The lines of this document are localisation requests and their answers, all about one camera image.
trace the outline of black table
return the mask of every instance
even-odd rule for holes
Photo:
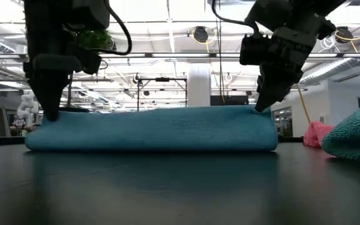
[[[360,162],[301,143],[246,154],[0,146],[0,224],[360,224]]]

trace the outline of folded towel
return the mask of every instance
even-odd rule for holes
[[[252,106],[60,112],[26,138],[40,151],[272,151],[277,144],[270,110]]]
[[[333,156],[360,161],[360,109],[324,137],[322,147]]]
[[[304,145],[312,147],[321,147],[322,140],[326,134],[334,129],[332,125],[325,125],[319,121],[310,123],[304,135]]]

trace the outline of black cable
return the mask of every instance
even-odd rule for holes
[[[252,22],[252,23],[248,23],[248,22],[244,22],[244,21],[237,21],[237,20],[233,20],[233,19],[227,19],[227,18],[224,18],[224,17],[221,17],[217,12],[216,12],[216,0],[212,0],[212,12],[213,14],[215,14],[215,16],[217,18],[219,18],[220,20],[223,20],[225,22],[228,22],[228,23],[233,23],[233,24],[239,24],[239,25],[245,25],[245,26],[249,26],[251,28],[254,29],[254,32],[255,33],[258,33],[259,32],[259,28],[258,28],[258,25],[256,25],[255,22]]]
[[[220,87],[219,87],[219,91],[220,91],[220,95],[222,96],[222,103],[223,106],[226,104],[224,102],[224,79],[223,79],[223,67],[222,67],[222,21],[219,20],[219,25],[218,25],[218,20],[216,20],[216,29],[217,29],[217,40],[218,40],[218,46],[219,46],[219,80],[220,80]]]
[[[122,28],[124,35],[127,38],[127,50],[125,52],[119,52],[111,49],[100,49],[100,48],[94,48],[89,49],[90,51],[99,51],[100,53],[108,53],[108,54],[117,54],[120,56],[125,56],[131,52],[133,49],[133,42],[131,41],[131,36],[129,33],[129,30],[127,29],[126,25],[124,25],[123,21],[120,19],[120,17],[113,11],[111,5],[109,4],[109,0],[104,0],[105,8],[109,11],[110,15],[117,21],[117,23]]]
[[[108,65],[108,62],[107,62],[107,61],[105,61],[105,60],[103,60],[103,59],[101,60],[101,62],[102,62],[102,63],[104,63],[104,64],[105,64],[105,66],[104,66],[104,67],[102,67],[102,68],[100,68],[99,70],[104,70],[104,69],[107,69],[107,68],[108,68],[108,66],[109,66],[109,65]]]

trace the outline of white column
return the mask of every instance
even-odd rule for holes
[[[211,66],[192,63],[188,73],[188,107],[211,105]]]

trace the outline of pink cloth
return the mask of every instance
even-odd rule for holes
[[[326,134],[333,130],[333,128],[334,126],[325,125],[319,121],[311,122],[304,135],[304,145],[321,147],[323,138]]]

